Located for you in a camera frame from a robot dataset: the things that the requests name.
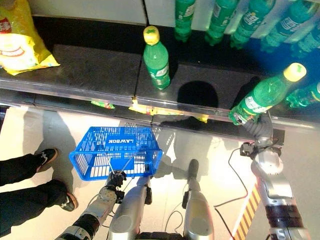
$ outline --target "chip bag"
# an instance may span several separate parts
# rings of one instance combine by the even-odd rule
[[[59,66],[35,29],[27,0],[0,0],[0,65],[11,75]]]

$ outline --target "store shelf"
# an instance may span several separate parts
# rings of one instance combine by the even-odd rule
[[[225,36],[222,43],[211,47],[205,43],[202,31],[193,31],[189,41],[182,44],[174,40],[173,28],[159,27],[161,42],[169,52],[171,84],[158,90],[152,86],[142,60],[143,26],[52,17],[35,17],[34,22],[61,66],[16,76],[0,70],[0,89],[102,100],[125,107],[131,106],[135,97],[141,105],[228,122],[228,109],[262,78],[278,74],[297,61],[290,57],[288,44],[267,54],[259,51],[259,40],[251,39],[245,49],[235,50],[229,47],[229,36]],[[293,88],[320,76],[318,50],[300,62],[308,74]],[[279,129],[320,130],[319,105],[298,110],[279,105],[272,108],[271,114]]]

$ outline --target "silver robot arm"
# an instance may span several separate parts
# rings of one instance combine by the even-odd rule
[[[302,223],[290,184],[283,174],[280,149],[273,147],[270,115],[258,122],[248,121],[244,128],[255,137],[254,144],[244,143],[240,152],[253,160],[251,170],[257,177],[258,191],[270,224],[271,240],[310,240]]]
[[[96,200],[56,240],[92,240],[99,226],[105,222],[108,214],[111,213],[115,203],[123,199],[124,192],[116,189],[116,187],[121,187],[123,180],[126,180],[124,172],[111,173],[106,186],[99,191]]]

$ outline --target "plastic bottle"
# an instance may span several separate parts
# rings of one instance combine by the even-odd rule
[[[143,37],[146,42],[143,60],[152,83],[156,88],[164,89],[170,84],[168,51],[160,42],[159,31],[155,26],[146,27]]]
[[[175,0],[174,37],[186,42],[191,35],[191,23],[195,11],[196,0]]]
[[[236,31],[231,35],[231,47],[242,49],[250,36],[263,22],[265,16],[275,5],[275,0],[251,0],[248,11],[243,15]]]
[[[317,11],[319,4],[297,0],[286,11],[284,18],[261,40],[261,51],[272,53],[280,44],[309,20]]]
[[[304,58],[318,47],[320,47],[320,22],[302,40],[291,45],[291,56]]]
[[[229,118],[235,125],[245,124],[249,119],[257,120],[260,113],[280,103],[289,87],[306,73],[306,68],[295,62],[282,74],[262,80],[229,112]]]
[[[320,81],[297,89],[286,97],[290,108],[304,108],[310,104],[320,103]]]
[[[210,27],[204,36],[210,46],[221,42],[237,4],[238,0],[215,0]]]

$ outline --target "yellow black striped tape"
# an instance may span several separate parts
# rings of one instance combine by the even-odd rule
[[[257,184],[255,184],[254,188],[252,189],[251,196],[246,204],[239,226],[233,236],[235,240],[246,239],[247,233],[252,223],[252,219],[255,216],[259,202],[260,196],[258,193],[258,186]]]

